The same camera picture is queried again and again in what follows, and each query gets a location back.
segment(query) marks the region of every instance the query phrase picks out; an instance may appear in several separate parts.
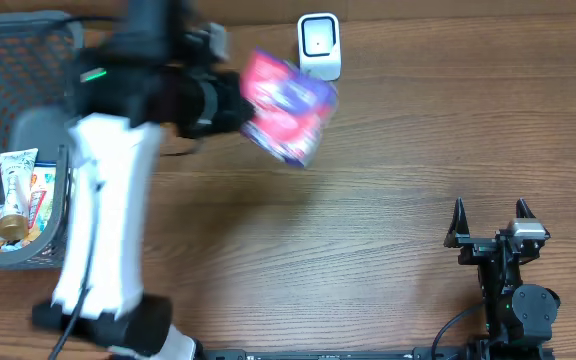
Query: pink package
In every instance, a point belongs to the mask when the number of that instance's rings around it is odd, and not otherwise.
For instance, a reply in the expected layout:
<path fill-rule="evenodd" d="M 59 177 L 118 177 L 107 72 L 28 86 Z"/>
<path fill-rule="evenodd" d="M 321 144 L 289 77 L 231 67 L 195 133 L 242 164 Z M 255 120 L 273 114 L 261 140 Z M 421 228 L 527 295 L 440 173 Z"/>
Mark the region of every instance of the pink package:
<path fill-rule="evenodd" d="M 242 75 L 241 92 L 255 106 L 242 134 L 287 164 L 307 166 L 337 109 L 335 87 L 257 50 Z"/>

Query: gold cap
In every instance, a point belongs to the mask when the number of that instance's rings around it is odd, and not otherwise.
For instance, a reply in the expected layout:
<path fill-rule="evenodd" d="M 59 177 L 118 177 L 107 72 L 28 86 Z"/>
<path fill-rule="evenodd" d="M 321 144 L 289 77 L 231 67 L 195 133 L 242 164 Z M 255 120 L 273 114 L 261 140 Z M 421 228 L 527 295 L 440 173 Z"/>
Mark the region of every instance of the gold cap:
<path fill-rule="evenodd" d="M 21 215 L 6 215 L 0 219 L 0 236 L 8 241 L 21 240 L 28 235 L 28 219 Z"/>

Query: green light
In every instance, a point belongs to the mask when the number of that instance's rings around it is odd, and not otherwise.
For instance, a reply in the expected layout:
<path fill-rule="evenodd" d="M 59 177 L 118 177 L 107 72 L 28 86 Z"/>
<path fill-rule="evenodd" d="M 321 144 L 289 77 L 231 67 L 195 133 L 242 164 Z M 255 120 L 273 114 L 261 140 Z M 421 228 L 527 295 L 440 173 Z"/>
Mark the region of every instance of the green light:
<path fill-rule="evenodd" d="M 90 75 L 84 81 L 95 80 L 96 78 L 102 77 L 104 75 L 106 75 L 106 70 L 103 70 L 103 71 L 101 71 L 97 74 L 94 74 L 94 75 Z"/>

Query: white tube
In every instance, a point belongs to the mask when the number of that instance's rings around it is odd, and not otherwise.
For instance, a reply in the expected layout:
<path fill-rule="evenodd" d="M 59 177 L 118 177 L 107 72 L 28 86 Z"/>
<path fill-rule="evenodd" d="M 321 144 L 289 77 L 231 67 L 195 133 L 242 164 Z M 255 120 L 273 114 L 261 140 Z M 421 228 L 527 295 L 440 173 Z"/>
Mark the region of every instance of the white tube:
<path fill-rule="evenodd" d="M 6 240 L 21 240 L 28 234 L 30 182 L 37 151 L 28 149 L 0 155 L 1 181 L 6 195 L 1 213 L 0 236 Z"/>

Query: silver metal part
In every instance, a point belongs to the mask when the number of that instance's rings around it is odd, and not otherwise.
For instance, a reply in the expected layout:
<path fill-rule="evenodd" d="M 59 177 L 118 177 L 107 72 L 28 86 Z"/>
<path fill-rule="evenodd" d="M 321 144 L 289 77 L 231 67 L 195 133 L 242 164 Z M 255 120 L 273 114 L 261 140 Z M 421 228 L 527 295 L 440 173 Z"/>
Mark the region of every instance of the silver metal part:
<path fill-rule="evenodd" d="M 525 237 L 531 239 L 546 239 L 546 229 L 539 220 L 531 219 L 514 219 L 508 224 L 509 231 L 513 236 Z"/>

